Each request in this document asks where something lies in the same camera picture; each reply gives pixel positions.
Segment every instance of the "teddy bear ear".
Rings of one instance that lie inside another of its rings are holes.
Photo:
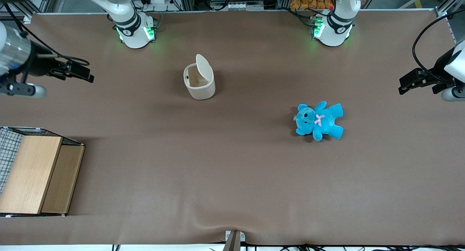
[[[307,107],[308,107],[308,106],[305,105],[305,104],[300,104],[300,105],[297,107],[297,109],[298,109],[299,111],[301,111],[302,109],[306,109]]]
[[[326,107],[326,101],[322,101],[322,102],[318,103],[318,105],[315,107],[315,110],[320,111],[320,110],[323,110],[324,107]]]

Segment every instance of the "brown table surface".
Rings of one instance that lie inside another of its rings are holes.
[[[48,97],[3,96],[0,121],[86,153],[70,216],[2,219],[0,243],[208,243],[239,229],[252,244],[463,244],[465,104],[397,92],[434,18],[360,12],[329,48],[287,12],[167,14],[157,42],[131,50],[103,15],[34,16],[95,83],[31,78]],[[452,46],[442,21],[417,53],[432,66]],[[216,78],[206,101],[182,78],[197,53]],[[341,140],[295,135],[297,105],[321,100],[342,103]]]

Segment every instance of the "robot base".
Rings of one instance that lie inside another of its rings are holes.
[[[344,40],[349,37],[350,30],[352,29],[352,26],[350,26],[344,33],[337,34],[334,32],[334,29],[328,26],[327,17],[320,14],[311,17],[310,25],[315,26],[314,28],[310,28],[312,39],[319,40],[324,45],[330,47],[336,47],[344,43]]]
[[[157,34],[158,21],[144,12],[138,12],[137,14],[141,16],[141,25],[134,31],[132,36],[125,36],[118,31],[121,42],[131,49],[140,49],[150,42],[155,42]]]

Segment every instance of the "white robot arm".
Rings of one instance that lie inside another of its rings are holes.
[[[156,21],[137,12],[129,0],[91,0],[101,6],[116,24],[120,39],[128,47],[139,49],[155,40]]]
[[[465,101],[465,40],[437,59],[428,70],[414,69],[400,78],[400,95],[411,89],[434,85],[433,94],[441,93],[444,101]]]
[[[324,45],[339,46],[349,37],[352,23],[361,7],[360,0],[336,0],[331,11],[324,11],[316,17],[312,36]]]

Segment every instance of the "wire mesh basket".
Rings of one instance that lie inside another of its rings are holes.
[[[25,135],[39,135],[42,137],[62,137],[62,145],[82,146],[71,138],[63,137],[43,128],[30,127],[0,127],[0,196],[3,193],[8,176],[15,162],[16,154]]]

